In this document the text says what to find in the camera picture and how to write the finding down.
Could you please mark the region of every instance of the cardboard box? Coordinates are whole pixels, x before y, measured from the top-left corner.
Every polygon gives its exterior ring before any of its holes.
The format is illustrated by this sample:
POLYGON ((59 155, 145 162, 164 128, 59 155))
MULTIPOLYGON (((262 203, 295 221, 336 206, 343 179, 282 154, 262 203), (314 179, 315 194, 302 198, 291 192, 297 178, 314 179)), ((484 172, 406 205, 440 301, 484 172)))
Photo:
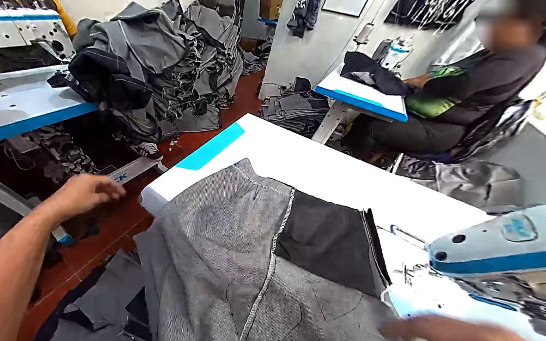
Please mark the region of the cardboard box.
POLYGON ((260 17, 267 20, 279 19, 283 0, 260 0, 260 17))

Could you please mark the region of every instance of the dark pants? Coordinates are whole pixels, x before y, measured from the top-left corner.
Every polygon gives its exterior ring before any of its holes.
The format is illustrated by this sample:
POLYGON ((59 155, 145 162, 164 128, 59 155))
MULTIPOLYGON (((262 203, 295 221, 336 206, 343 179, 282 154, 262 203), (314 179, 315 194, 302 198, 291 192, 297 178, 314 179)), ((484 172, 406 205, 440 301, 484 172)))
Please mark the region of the dark pants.
POLYGON ((407 122, 385 122, 360 114, 349 133, 340 140, 358 159, 366 159, 376 146, 402 153, 436 153, 451 150, 466 128, 408 115, 407 122))

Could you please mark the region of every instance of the hand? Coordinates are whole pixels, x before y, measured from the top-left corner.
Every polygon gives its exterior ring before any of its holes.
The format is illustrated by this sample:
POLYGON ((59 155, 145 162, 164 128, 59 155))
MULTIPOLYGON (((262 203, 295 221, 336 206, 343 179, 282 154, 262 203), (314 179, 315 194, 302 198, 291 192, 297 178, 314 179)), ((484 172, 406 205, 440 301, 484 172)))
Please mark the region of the hand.
POLYGON ((416 89, 422 89, 425 86, 425 83, 429 81, 429 74, 425 74, 419 77, 408 78, 403 82, 407 85, 414 87, 416 89))
POLYGON ((386 325, 383 336, 412 340, 416 337, 427 341, 524 341, 514 332, 489 325, 474 325, 448 317, 428 316, 400 320, 386 325))
POLYGON ((87 212, 99 204, 118 200, 125 189, 117 182, 102 175, 75 175, 35 211, 44 212, 57 223, 87 212))

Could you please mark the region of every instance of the forearm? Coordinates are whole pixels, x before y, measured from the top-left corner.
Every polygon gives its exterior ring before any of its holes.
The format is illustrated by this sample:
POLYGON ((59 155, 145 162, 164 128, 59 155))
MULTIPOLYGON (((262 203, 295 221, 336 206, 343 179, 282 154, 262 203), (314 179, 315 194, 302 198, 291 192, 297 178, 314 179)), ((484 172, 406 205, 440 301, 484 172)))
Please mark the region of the forearm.
POLYGON ((0 340, 15 340, 34 290, 52 227, 60 219, 37 207, 0 239, 0 340))

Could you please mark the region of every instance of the person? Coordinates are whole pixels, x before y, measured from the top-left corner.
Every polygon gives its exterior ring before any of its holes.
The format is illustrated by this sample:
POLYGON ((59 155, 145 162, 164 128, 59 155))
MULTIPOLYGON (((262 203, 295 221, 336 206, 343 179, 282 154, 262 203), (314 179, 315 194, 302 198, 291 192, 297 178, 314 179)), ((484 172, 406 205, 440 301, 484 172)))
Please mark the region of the person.
POLYGON ((439 153, 455 147, 492 107, 516 96, 540 71, 546 49, 537 44, 540 16, 518 13, 478 18, 485 49, 455 64, 405 80, 416 90, 405 98, 407 122, 388 123, 360 114, 340 140, 366 160, 376 145, 398 152, 439 153))
MULTIPOLYGON (((16 340, 50 232, 72 216, 124 194, 123 187, 106 176, 74 176, 0 239, 0 341, 16 340)), ((433 316, 392 322, 381 333, 405 340, 523 341, 517 334, 495 326, 433 316)))

